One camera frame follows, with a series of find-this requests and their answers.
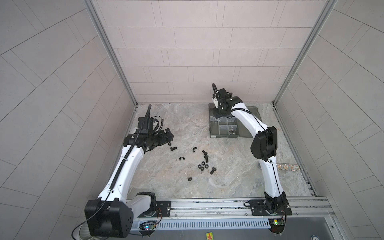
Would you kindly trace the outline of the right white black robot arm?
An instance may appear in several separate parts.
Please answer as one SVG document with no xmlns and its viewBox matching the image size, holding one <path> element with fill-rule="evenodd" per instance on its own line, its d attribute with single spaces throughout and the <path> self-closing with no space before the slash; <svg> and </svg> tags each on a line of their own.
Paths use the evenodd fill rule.
<svg viewBox="0 0 384 240">
<path fill-rule="evenodd" d="M 278 149 L 278 131 L 259 120 L 237 97 L 224 88 L 213 87 L 213 102 L 215 118 L 235 117 L 253 137 L 251 153 L 259 161 L 265 182 L 265 202 L 263 207 L 269 215 L 291 215 L 292 211 L 286 193 L 281 185 L 276 155 Z"/>
</svg>

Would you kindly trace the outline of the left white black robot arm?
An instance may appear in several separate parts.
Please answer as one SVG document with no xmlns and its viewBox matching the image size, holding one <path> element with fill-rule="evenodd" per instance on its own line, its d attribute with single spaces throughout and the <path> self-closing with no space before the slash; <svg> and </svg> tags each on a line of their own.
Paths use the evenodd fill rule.
<svg viewBox="0 0 384 240">
<path fill-rule="evenodd" d="M 169 129 L 163 129 L 162 117 L 150 116 L 151 108 L 149 106 L 146 114 L 138 119 L 135 132 L 125 137 L 118 165 L 99 196 L 87 202 L 86 219 L 73 229 L 72 239 L 123 239 L 130 234 L 136 218 L 157 213 L 155 193 L 140 192 L 127 200 L 135 171 L 145 153 L 174 139 Z"/>
</svg>

